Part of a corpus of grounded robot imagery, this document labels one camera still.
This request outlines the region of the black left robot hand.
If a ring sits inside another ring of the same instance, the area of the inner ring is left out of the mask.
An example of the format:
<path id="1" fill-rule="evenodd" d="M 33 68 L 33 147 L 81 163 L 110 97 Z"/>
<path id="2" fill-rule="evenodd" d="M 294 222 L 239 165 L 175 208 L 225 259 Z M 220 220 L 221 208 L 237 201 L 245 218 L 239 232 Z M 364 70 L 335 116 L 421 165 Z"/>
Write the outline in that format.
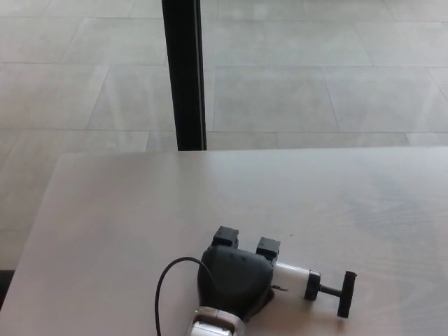
<path id="1" fill-rule="evenodd" d="M 280 242 L 262 237 L 256 251 L 238 247 L 239 231 L 221 226 L 202 254 L 197 275 L 199 305 L 249 321 L 273 298 L 274 264 Z"/>

